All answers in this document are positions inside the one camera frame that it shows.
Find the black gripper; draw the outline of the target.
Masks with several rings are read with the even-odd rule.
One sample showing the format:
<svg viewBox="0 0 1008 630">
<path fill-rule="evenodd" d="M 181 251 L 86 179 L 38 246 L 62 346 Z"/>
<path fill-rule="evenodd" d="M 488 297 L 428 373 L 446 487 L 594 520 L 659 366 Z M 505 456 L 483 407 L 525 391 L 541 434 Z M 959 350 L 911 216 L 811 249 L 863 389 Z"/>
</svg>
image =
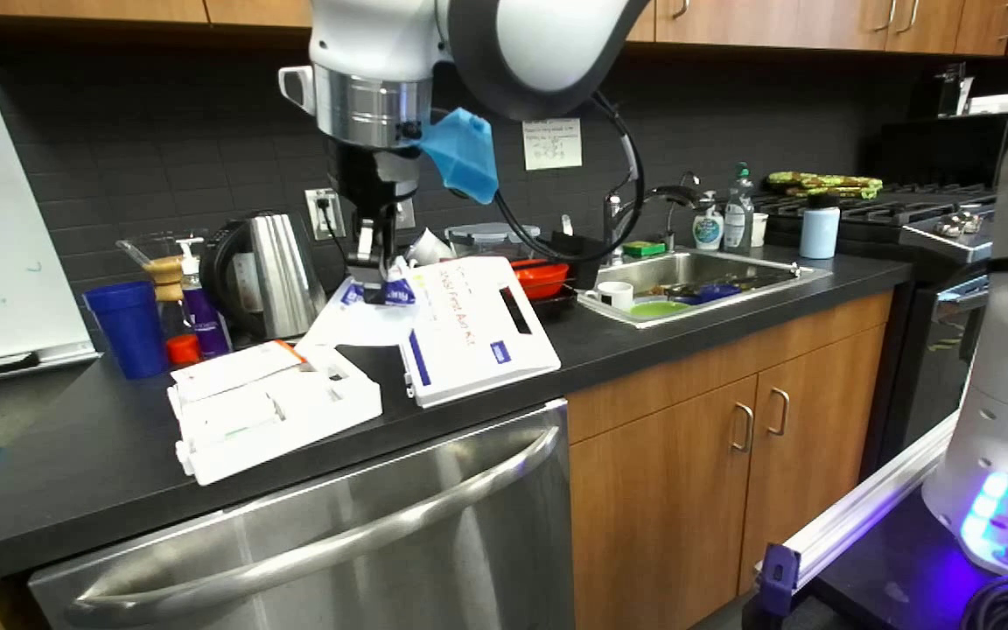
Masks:
<svg viewBox="0 0 1008 630">
<path fill-rule="evenodd" d="M 364 288 L 378 288 L 383 258 L 383 297 L 387 300 L 393 282 L 400 280 L 400 203 L 418 192 L 421 169 L 409 150 L 369 150 L 369 148 L 335 148 L 335 188 L 348 203 L 351 227 L 351 275 Z"/>
</svg>

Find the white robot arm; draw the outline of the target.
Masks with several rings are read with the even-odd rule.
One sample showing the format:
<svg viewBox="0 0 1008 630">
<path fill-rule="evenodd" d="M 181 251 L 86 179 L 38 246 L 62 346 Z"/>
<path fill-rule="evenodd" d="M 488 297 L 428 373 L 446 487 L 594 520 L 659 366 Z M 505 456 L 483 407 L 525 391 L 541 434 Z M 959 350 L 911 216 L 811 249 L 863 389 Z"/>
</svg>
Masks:
<svg viewBox="0 0 1008 630">
<path fill-rule="evenodd" d="M 535 122 L 594 106 L 647 0 L 313 0 L 309 58 L 279 65 L 279 95 L 332 141 L 338 197 L 351 203 L 342 251 L 370 303 L 385 300 L 397 207 L 418 192 L 428 156 L 448 192 L 507 211 L 493 129 L 470 107 L 433 115 L 433 70 L 450 63 L 467 92 L 497 115 Z"/>
</svg>

